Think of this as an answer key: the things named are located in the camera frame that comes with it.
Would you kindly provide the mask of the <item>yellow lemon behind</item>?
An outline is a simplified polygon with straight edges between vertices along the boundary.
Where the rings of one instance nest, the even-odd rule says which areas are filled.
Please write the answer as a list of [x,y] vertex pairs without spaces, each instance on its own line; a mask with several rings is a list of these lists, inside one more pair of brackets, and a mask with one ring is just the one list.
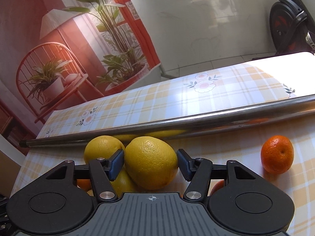
[[109,159],[119,149],[125,150],[125,146],[120,140],[103,135],[92,139],[86,145],[83,158],[86,164],[97,158]]

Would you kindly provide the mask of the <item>plaid floral tablecloth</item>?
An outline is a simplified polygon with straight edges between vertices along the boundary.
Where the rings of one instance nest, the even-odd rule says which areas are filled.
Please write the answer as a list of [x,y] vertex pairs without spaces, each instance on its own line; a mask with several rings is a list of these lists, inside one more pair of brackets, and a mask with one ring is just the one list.
[[[301,52],[214,69],[55,111],[38,138],[135,125],[314,95],[314,55]],[[260,151],[290,139],[294,161],[268,173]],[[118,135],[125,148],[137,136]],[[235,131],[163,140],[214,164],[236,160],[254,180],[211,180],[206,201],[186,201],[178,168],[166,187],[117,201],[49,201],[45,177],[65,160],[87,165],[81,146],[32,147],[4,208],[2,235],[314,235],[314,113]]]

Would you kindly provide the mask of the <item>printed room backdrop banner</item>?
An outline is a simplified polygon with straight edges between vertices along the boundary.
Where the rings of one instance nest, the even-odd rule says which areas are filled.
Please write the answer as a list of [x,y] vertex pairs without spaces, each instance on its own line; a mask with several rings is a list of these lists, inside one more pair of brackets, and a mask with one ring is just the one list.
[[[126,80],[119,88],[108,89],[106,84],[81,91],[88,100],[97,98],[97,91],[112,95],[126,89],[135,89],[157,83],[160,76],[157,53],[142,21],[134,18],[136,11],[130,0],[116,0],[127,3],[121,13],[126,22],[125,29],[131,30],[130,37],[136,41],[148,61],[148,70],[139,79]],[[26,102],[16,84],[17,69],[23,57],[37,45],[57,42],[68,47],[79,61],[79,66],[95,84],[97,77],[105,72],[101,58],[114,48],[105,41],[93,23],[93,17],[82,15],[59,23],[49,30],[48,14],[56,12],[62,16],[65,8],[75,6],[74,0],[1,0],[1,100],[34,134],[43,124],[35,120],[31,110],[34,101]]]

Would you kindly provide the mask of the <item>long metal pole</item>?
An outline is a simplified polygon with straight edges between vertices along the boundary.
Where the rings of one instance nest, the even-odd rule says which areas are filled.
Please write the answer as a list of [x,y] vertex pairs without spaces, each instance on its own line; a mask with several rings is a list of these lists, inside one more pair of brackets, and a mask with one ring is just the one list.
[[81,146],[101,135],[151,135],[163,140],[172,140],[246,129],[308,116],[313,113],[314,95],[311,94],[148,123],[22,140],[19,146],[22,148]]

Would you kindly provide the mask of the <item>orange tangerine under gripper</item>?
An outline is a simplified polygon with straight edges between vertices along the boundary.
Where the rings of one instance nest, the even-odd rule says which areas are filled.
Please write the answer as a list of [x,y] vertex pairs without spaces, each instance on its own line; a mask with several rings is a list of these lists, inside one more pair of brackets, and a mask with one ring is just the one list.
[[92,189],[91,181],[89,179],[77,179],[77,186],[86,192]]

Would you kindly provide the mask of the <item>small orange tangerine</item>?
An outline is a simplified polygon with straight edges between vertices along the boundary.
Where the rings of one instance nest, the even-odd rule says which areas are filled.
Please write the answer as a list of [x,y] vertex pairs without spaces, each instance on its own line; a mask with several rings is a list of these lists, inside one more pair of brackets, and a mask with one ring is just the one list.
[[260,160],[270,174],[280,175],[288,171],[294,161],[294,148],[290,139],[282,135],[270,137],[261,148]]

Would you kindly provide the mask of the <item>large yellow lemon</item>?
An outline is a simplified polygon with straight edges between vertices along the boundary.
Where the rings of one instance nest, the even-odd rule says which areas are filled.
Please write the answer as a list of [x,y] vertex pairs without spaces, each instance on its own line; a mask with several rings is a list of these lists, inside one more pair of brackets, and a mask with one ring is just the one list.
[[134,138],[127,145],[124,164],[132,180],[149,191],[168,186],[178,171],[174,149],[166,142],[150,136]]

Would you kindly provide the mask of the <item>yellow fruit under gripper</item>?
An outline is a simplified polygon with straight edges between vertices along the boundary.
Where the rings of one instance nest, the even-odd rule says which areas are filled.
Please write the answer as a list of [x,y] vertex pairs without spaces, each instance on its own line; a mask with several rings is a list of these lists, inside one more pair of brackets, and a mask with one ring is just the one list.
[[[144,191],[131,179],[131,177],[125,170],[125,167],[122,168],[116,180],[110,183],[118,197],[121,197],[123,193],[135,193]],[[94,196],[92,190],[88,191],[87,193],[90,196]]]

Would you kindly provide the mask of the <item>backdrop metal stand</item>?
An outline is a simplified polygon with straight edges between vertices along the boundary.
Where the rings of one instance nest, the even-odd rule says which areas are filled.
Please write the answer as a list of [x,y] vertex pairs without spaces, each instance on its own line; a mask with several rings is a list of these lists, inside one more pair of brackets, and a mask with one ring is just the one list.
[[161,71],[161,77],[162,78],[166,78],[166,79],[176,79],[177,77],[176,76],[173,76],[173,75],[170,75],[170,74],[167,74],[163,65],[160,63],[159,65],[159,68],[160,68],[160,71]]

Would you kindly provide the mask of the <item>black exercise bike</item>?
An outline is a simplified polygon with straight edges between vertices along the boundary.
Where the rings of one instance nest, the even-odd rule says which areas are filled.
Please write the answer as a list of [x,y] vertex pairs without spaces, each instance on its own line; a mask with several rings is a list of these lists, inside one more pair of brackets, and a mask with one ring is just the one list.
[[314,54],[314,19],[302,0],[278,0],[270,10],[270,33],[276,53]]

